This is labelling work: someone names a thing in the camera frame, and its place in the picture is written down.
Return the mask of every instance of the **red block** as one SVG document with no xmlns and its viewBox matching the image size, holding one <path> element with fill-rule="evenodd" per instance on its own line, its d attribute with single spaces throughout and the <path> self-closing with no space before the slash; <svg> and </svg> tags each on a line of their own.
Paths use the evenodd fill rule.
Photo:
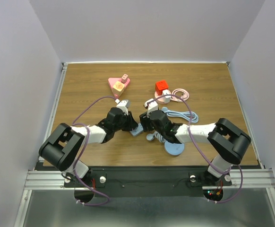
<svg viewBox="0 0 275 227">
<path fill-rule="evenodd" d="M 155 91 L 157 92 L 157 94 L 159 96 L 162 95 L 163 91 L 168 89 L 168 84 L 166 82 L 166 80 L 162 80 L 162 81 L 158 81 L 155 83 Z"/>
</svg>

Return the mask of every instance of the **wall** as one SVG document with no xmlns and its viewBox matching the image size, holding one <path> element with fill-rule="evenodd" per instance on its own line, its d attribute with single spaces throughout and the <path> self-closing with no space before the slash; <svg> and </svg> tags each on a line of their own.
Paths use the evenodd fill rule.
<svg viewBox="0 0 275 227">
<path fill-rule="evenodd" d="M 230 61 L 264 0 L 30 0 L 71 61 Z"/>
<path fill-rule="evenodd" d="M 0 1 L 0 227 L 14 225 L 60 66 L 29 1 Z"/>
<path fill-rule="evenodd" d="M 275 0 L 266 0 L 231 64 L 259 156 L 275 174 Z"/>
</svg>

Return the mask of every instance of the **pink block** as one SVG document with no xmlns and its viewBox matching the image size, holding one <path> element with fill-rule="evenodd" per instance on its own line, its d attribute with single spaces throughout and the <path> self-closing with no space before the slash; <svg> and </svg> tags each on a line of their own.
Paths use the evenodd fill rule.
<svg viewBox="0 0 275 227">
<path fill-rule="evenodd" d="M 108 79 L 108 84 L 109 84 L 109 87 L 110 87 L 111 91 L 112 91 L 113 85 L 114 85 L 115 82 L 117 82 L 117 81 L 121 81 L 121 78 L 109 78 L 109 79 Z M 126 87 L 128 86 L 129 83 L 130 83 L 130 79 L 127 78 L 126 83 L 124 83 L 125 89 L 126 89 Z"/>
<path fill-rule="evenodd" d="M 128 75 L 127 75 L 127 74 L 124 74 L 124 75 L 122 76 L 122 78 L 121 78 L 121 82 L 122 82 L 123 84 L 125 84 L 126 81 L 127 81 L 127 79 L 128 79 Z"/>
</svg>

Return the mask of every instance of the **metal frame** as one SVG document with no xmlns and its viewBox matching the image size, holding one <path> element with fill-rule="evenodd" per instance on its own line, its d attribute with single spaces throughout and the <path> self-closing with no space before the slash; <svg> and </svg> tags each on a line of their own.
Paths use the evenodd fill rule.
<svg viewBox="0 0 275 227">
<path fill-rule="evenodd" d="M 84 62 L 84 63 L 116 63 L 116 62 Z M 139 63 L 176 63 L 176 62 L 143 61 Z M 60 98 L 60 94 L 62 91 L 62 87 L 63 87 L 63 83 L 64 83 L 66 71 L 67 71 L 67 66 L 68 66 L 68 63 L 63 63 L 61 77 L 58 84 L 50 119 L 47 125 L 46 133 L 44 136 L 44 141 L 48 138 L 48 136 L 52 131 L 52 125 L 53 125 L 54 117 L 57 111 L 59 98 Z M 238 98 L 249 135 L 252 138 L 252 145 L 253 145 L 256 157 L 262 168 L 262 169 L 243 169 L 244 181 L 243 181 L 242 187 L 243 188 L 266 188 L 267 194 L 270 199 L 270 203 L 274 212 L 274 216 L 275 216 L 275 178 L 273 175 L 273 171 L 271 169 L 269 170 L 265 169 L 259 159 L 257 146 L 254 141 L 253 131 L 251 129 L 251 126 L 245 114 L 245 111 L 241 105 L 237 92 L 236 92 L 236 96 Z M 40 157 L 39 161 L 42 162 L 44 161 L 44 159 Z M 230 175 L 232 178 L 232 186 L 227 186 L 227 187 L 225 186 L 224 188 L 238 188 L 241 182 L 239 170 L 231 170 Z M 203 187 L 203 189 L 212 189 L 212 187 Z M 59 171 L 29 171 L 27 174 L 27 179 L 24 186 L 22 199 L 19 205 L 19 210 L 17 213 L 15 225 L 14 225 L 15 227 L 22 227 L 24 225 L 26 213 L 27 213 L 30 198 L 32 195 L 32 190 L 74 190 L 74 188 L 64 187 L 64 178 L 61 176 Z M 87 190 L 87 189 L 76 188 L 76 190 Z"/>
</svg>

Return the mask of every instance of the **coiled blue cable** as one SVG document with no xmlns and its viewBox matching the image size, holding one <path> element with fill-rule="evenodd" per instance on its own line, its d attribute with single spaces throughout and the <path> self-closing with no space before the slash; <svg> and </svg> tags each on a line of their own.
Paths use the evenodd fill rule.
<svg viewBox="0 0 275 227">
<path fill-rule="evenodd" d="M 162 108 L 162 111 L 164 113 L 167 114 L 168 117 L 181 117 L 181 118 L 184 118 L 185 120 L 187 121 L 190 121 L 190 112 L 187 111 L 187 112 L 178 112 L 178 111 L 174 111 L 174 110 L 168 110 L 167 107 L 163 107 Z M 198 115 L 191 111 L 192 113 L 192 120 L 191 120 L 191 123 L 195 124 L 198 122 Z"/>
</svg>

